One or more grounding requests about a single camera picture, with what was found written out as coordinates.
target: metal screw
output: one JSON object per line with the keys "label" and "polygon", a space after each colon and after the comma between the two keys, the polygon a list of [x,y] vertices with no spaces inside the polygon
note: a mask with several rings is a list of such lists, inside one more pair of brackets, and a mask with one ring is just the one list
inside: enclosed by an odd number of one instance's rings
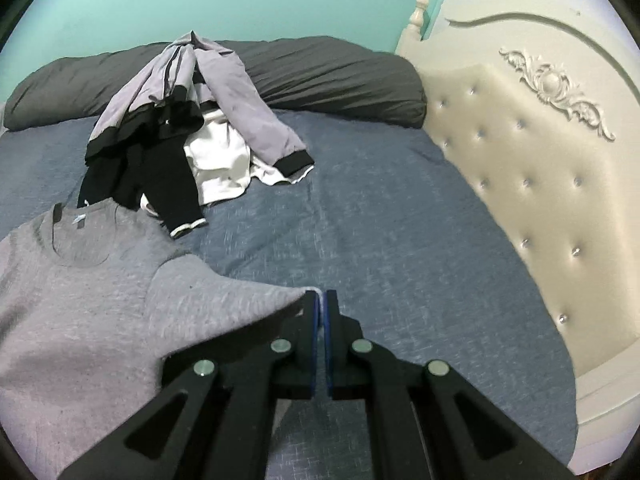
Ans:
{"label": "metal screw", "polygon": [[449,365],[444,361],[440,361],[436,359],[435,361],[429,362],[427,365],[427,370],[431,375],[435,375],[437,377],[444,377],[449,373]]}
{"label": "metal screw", "polygon": [[351,348],[359,354],[368,354],[373,350],[373,343],[368,339],[356,339],[356,341],[351,343]]}
{"label": "metal screw", "polygon": [[215,369],[216,365],[208,359],[203,359],[202,361],[198,361],[193,365],[193,371],[196,372],[196,375],[199,375],[200,377],[212,374],[213,370]]}
{"label": "metal screw", "polygon": [[284,354],[284,352],[291,350],[291,342],[286,339],[276,339],[271,343],[271,350],[276,354]]}

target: tufted headboard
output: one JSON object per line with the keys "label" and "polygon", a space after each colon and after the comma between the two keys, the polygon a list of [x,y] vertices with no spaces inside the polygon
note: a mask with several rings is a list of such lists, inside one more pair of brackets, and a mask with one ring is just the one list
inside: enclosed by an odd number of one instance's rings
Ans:
{"label": "tufted headboard", "polygon": [[578,421],[600,424],[640,400],[640,56],[579,10],[522,0],[449,9],[423,41],[427,4],[396,49],[424,83],[424,129],[529,269],[574,363]]}

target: blue blanket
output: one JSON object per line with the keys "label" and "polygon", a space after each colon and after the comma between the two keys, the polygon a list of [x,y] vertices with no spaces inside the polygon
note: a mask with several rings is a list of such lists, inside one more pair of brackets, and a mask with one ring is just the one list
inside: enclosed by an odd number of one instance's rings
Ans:
{"label": "blue blanket", "polygon": [[[293,186],[252,182],[180,242],[216,272],[336,288],[345,314],[401,358],[441,358],[567,463],[572,363],[527,270],[457,170],[421,130],[279,112],[316,160]],[[0,238],[73,203],[95,118],[0,138]],[[295,402],[271,480],[370,480],[364,407]]]}

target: black cuff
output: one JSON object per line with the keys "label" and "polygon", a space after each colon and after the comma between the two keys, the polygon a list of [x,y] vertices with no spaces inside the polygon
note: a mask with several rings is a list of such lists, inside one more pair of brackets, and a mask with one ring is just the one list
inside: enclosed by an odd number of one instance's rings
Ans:
{"label": "black cuff", "polygon": [[306,150],[300,150],[299,152],[293,152],[290,155],[283,156],[277,160],[273,167],[282,173],[282,176],[291,176],[302,168],[311,166],[315,161],[306,152]]}

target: white shirt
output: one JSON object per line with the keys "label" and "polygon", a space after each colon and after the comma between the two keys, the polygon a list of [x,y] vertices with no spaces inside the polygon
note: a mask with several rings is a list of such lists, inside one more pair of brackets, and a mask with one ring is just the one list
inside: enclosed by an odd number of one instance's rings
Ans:
{"label": "white shirt", "polygon": [[[187,137],[184,143],[184,153],[198,187],[200,205],[241,196],[252,177],[268,186],[278,182],[295,184],[313,169],[313,166],[308,166],[286,178],[251,152],[222,110],[207,112],[202,117],[204,126]],[[149,214],[158,216],[145,195],[140,206]]]}

